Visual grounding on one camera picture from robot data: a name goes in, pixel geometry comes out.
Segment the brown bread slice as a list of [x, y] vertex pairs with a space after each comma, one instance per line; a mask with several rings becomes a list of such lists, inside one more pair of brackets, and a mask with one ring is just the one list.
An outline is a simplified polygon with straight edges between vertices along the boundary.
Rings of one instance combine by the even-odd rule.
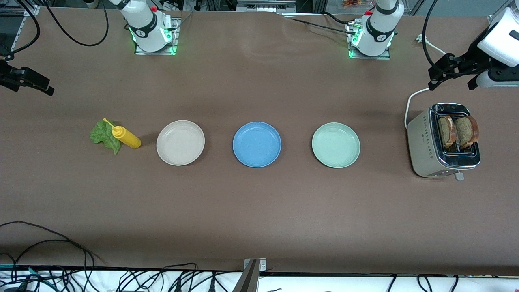
[[463, 116], [455, 120], [457, 130], [457, 144], [460, 149], [472, 146], [479, 139], [478, 122], [471, 115]]
[[454, 120], [449, 115], [438, 119], [439, 131], [444, 148], [450, 148], [457, 140], [457, 129]]

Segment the green lettuce leaf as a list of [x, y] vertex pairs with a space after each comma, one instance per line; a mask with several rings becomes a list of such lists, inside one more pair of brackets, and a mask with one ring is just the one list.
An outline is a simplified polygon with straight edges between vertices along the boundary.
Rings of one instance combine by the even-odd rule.
[[121, 149], [121, 142], [114, 137], [112, 133], [113, 123], [109, 120], [106, 122], [104, 120], [99, 120], [96, 125], [91, 129], [90, 132], [90, 140], [93, 144], [103, 144], [106, 148], [109, 148], [113, 151], [113, 154], [116, 155]]

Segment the yellow mustard squeeze bottle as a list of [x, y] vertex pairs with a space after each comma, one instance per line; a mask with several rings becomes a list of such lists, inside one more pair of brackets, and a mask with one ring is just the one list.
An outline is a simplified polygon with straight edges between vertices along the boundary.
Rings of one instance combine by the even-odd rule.
[[141, 139], [132, 132], [128, 131], [125, 127], [116, 126], [106, 118], [104, 118], [103, 121], [111, 127], [111, 133], [115, 139], [119, 140], [130, 148], [139, 148], [141, 146]]

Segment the pale green plate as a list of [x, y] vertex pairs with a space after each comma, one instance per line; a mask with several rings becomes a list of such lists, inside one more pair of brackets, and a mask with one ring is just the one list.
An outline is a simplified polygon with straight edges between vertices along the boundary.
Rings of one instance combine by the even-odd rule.
[[340, 169], [357, 161], [361, 153], [361, 142], [351, 127], [339, 122], [330, 122], [314, 132], [311, 148], [321, 164]]

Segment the off-white plate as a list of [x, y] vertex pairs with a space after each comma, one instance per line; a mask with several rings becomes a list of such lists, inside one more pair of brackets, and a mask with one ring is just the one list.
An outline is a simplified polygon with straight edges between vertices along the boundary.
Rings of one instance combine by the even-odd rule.
[[165, 126], [156, 142], [158, 156], [173, 166], [184, 166], [196, 161], [204, 147], [202, 128], [188, 120], [177, 120]]

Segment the blue plate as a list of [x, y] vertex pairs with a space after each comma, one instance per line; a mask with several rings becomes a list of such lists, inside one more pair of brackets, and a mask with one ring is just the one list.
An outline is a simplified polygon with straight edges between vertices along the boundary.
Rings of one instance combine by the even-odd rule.
[[232, 139], [236, 159], [251, 168], [269, 166], [278, 159], [281, 150], [280, 134], [266, 122], [249, 122], [241, 126]]

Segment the cream and chrome toaster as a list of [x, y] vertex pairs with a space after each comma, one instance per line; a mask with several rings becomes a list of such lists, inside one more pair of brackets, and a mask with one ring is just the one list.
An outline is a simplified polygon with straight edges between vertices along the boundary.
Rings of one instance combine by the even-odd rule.
[[464, 180], [463, 171], [472, 170], [480, 164], [478, 142], [460, 149], [457, 142], [444, 148], [438, 119], [449, 115], [457, 118], [471, 115], [469, 109], [457, 103], [437, 103], [430, 106], [407, 124], [407, 140], [414, 172], [423, 178], [455, 176]]

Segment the grey metal pole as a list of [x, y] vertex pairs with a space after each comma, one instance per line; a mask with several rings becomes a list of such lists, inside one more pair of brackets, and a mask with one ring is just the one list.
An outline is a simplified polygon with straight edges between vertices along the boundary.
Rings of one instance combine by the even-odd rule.
[[257, 292], [261, 259], [245, 259], [244, 270], [232, 292]]

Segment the metal table edge bracket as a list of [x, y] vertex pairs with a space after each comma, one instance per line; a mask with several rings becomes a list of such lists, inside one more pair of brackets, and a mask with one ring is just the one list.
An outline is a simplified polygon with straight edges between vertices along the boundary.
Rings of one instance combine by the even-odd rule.
[[[243, 265], [243, 270], [245, 270], [248, 266], [248, 264], [252, 261], [253, 259], [252, 258], [245, 258], [244, 260], [244, 265]], [[259, 258], [258, 259], [258, 266], [259, 266], [259, 271], [260, 272], [264, 272], [267, 270], [267, 259], [265, 258]]]

